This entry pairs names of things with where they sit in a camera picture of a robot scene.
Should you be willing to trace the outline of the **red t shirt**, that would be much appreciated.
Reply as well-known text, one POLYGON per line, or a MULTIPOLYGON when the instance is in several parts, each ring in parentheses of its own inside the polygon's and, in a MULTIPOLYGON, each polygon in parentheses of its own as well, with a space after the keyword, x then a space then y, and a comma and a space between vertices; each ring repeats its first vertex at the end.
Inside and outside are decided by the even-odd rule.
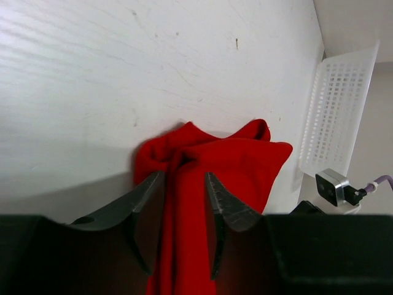
POLYGON ((134 160, 135 184, 151 173, 166 175, 159 254, 148 294, 214 294, 209 274, 205 216, 205 175, 255 211, 262 212, 273 183, 293 147, 273 142, 267 123, 250 121, 226 138, 212 136, 191 122, 146 141, 134 160))

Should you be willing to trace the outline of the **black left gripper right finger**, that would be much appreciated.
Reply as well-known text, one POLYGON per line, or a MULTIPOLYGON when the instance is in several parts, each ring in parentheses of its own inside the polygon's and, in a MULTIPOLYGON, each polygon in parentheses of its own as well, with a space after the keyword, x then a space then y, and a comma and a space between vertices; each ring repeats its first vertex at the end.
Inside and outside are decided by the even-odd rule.
POLYGON ((210 279, 219 274, 229 230, 245 232, 255 226, 262 214, 233 195, 212 172, 204 175, 205 217, 208 234, 210 279))

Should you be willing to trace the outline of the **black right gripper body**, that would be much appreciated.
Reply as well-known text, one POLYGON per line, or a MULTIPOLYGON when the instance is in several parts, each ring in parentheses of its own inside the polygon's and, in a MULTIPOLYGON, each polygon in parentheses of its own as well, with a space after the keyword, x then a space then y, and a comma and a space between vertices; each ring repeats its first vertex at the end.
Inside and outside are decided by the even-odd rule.
POLYGON ((324 214, 317 206, 308 200, 301 201, 291 212, 291 214, 324 214))

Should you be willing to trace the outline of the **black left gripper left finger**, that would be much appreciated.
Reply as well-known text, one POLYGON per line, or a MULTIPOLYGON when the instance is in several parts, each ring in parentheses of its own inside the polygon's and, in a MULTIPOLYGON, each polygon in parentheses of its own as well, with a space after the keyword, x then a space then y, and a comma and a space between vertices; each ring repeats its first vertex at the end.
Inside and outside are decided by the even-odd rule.
POLYGON ((70 226, 84 231, 101 231, 122 226, 138 264, 146 274, 155 269, 160 241, 165 172, 156 171, 110 204, 76 219, 70 226))

